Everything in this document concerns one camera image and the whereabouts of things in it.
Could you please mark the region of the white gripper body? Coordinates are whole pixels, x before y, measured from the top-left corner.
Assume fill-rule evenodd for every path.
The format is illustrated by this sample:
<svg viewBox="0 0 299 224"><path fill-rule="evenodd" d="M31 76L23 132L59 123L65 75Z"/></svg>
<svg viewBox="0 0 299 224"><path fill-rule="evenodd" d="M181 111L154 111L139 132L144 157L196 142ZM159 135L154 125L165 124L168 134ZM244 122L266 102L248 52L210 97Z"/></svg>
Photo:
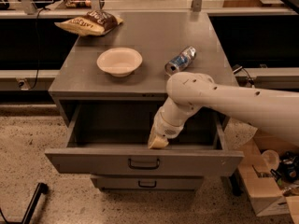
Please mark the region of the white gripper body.
<svg viewBox="0 0 299 224"><path fill-rule="evenodd" d="M154 116L151 132L163 138L174 139L182 131L183 125L184 120L177 111L161 106Z"/></svg>

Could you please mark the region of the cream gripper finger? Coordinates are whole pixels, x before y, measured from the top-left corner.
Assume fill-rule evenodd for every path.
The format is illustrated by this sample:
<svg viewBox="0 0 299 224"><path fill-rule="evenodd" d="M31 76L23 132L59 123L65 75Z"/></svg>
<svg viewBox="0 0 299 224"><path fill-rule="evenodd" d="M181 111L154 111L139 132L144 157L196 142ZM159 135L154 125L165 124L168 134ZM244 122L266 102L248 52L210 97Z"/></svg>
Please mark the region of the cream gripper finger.
<svg viewBox="0 0 299 224"><path fill-rule="evenodd" d="M149 135L148 148L149 149L161 149L165 148L169 144L166 137L153 132Z"/></svg>

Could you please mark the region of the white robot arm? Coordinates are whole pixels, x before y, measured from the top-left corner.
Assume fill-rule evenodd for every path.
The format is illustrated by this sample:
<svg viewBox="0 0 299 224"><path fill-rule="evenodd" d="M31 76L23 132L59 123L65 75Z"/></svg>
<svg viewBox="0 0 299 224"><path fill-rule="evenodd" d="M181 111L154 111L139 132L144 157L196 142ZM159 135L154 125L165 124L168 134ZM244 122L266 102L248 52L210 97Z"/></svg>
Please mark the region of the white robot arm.
<svg viewBox="0 0 299 224"><path fill-rule="evenodd" d="M299 146L298 92L221 85L206 74L179 72L167 80L166 93L154 116L149 148L168 146L203 107Z"/></svg>

